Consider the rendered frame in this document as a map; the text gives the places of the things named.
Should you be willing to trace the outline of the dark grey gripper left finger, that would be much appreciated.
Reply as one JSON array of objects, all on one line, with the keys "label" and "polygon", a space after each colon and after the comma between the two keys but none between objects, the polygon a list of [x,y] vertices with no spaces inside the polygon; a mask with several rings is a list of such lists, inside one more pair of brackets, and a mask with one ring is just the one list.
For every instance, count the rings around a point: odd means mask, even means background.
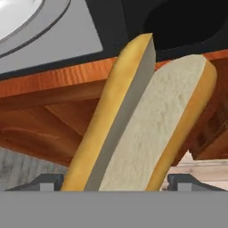
[{"label": "dark grey gripper left finger", "polygon": [[63,174],[41,174],[30,183],[13,187],[10,191],[59,191],[63,180]]}]

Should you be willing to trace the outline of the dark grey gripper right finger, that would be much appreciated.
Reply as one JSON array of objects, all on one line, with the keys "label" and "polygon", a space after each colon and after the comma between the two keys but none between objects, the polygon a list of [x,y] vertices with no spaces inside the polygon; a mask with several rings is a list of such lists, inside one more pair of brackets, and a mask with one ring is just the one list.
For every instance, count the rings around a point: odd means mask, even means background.
[{"label": "dark grey gripper right finger", "polygon": [[167,181],[169,191],[224,191],[224,189],[202,183],[190,174],[169,174]]}]

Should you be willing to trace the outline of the hotdog bun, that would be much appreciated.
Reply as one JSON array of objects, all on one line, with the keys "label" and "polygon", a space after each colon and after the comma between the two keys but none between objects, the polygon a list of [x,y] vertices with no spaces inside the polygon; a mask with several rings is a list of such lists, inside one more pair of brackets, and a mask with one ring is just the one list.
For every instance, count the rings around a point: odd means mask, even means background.
[{"label": "hotdog bun", "polygon": [[215,66],[192,54],[155,67],[151,34],[113,65],[71,161],[64,191],[156,191],[216,85]]}]

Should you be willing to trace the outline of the black and grey microwave oven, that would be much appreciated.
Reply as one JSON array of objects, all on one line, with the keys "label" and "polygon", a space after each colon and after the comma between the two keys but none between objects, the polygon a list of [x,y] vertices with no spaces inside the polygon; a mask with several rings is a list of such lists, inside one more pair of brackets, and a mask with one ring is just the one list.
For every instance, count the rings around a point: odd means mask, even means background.
[{"label": "black and grey microwave oven", "polygon": [[71,0],[38,39],[0,58],[0,81],[118,56],[151,33],[157,59],[228,48],[228,0]]}]

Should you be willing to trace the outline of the white round microwave turntable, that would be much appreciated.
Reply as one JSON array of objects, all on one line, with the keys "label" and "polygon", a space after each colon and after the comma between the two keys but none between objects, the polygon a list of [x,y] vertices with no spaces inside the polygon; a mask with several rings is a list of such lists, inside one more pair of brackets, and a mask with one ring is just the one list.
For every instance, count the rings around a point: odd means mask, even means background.
[{"label": "white round microwave turntable", "polygon": [[0,58],[29,45],[68,10],[71,0],[0,0]]}]

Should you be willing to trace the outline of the orange wooden cupboard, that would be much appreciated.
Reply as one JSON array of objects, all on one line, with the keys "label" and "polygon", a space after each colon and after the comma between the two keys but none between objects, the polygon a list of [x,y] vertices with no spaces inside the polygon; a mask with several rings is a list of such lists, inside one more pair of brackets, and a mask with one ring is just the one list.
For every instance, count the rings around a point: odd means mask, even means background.
[{"label": "orange wooden cupboard", "polygon": [[114,61],[0,81],[0,146],[68,166]]}]

